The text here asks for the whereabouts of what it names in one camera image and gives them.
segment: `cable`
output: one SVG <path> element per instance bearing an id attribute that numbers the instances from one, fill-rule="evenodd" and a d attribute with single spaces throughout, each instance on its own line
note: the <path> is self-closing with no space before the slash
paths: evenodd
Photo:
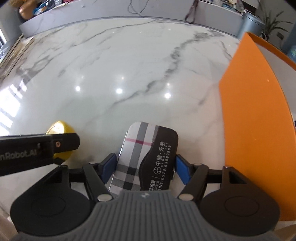
<path id="1" fill-rule="evenodd" d="M 136 12 L 136 10 L 133 8 L 133 0 L 130 0 L 130 4 L 129 4 L 129 6 L 128 6 L 128 12 L 131 13 L 131 14 L 139 14 L 139 13 L 141 13 L 141 12 L 143 12 L 143 11 L 145 10 L 145 8 L 146 8 L 148 2 L 149 2 L 149 0 L 147 0 L 146 5 L 145 5 L 145 7 L 143 8 L 142 11 L 140 11 L 140 12 Z"/>

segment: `white marble tabletop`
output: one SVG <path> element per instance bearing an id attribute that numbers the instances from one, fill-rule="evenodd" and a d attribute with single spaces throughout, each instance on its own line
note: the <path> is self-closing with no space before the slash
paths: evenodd
<path id="1" fill-rule="evenodd" d="M 129 126 L 144 121 L 174 129 L 177 153 L 189 162 L 220 169 L 218 83 L 238 42 L 204 27 L 148 18 L 41 33 L 1 84 L 0 133 L 45 133 L 66 121 L 81 139 L 68 162 L 77 167 L 118 153 Z M 9 212 L 13 200 L 54 167 L 1 177 L 0 205 Z M 182 189 L 177 175 L 171 186 L 174 194 Z"/>

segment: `pink stripe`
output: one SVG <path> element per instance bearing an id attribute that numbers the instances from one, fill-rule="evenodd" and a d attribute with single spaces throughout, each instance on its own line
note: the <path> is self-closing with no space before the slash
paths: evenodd
<path id="1" fill-rule="evenodd" d="M 140 140 L 131 139 L 131 138 L 126 138 L 126 141 L 130 141 L 130 142 L 135 142 L 135 143 L 139 143 L 139 144 L 142 144 L 142 145 L 151 146 L 151 143 L 150 142 L 146 142 L 146 141 L 140 141 Z"/>

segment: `wall outlet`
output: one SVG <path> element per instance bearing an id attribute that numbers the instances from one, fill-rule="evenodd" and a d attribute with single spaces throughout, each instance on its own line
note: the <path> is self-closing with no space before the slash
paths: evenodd
<path id="1" fill-rule="evenodd" d="M 277 35 L 281 40 L 284 39 L 284 35 L 282 35 L 280 32 L 278 32 L 276 35 Z"/>

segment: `gray trash bin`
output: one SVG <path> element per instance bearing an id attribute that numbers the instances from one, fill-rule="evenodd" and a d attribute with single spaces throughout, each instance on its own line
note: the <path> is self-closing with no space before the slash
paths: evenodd
<path id="1" fill-rule="evenodd" d="M 242 25 L 237 34 L 238 39 L 242 39 L 245 32 L 251 32 L 259 36 L 265 27 L 265 23 L 253 14 L 246 12 L 243 16 Z"/>

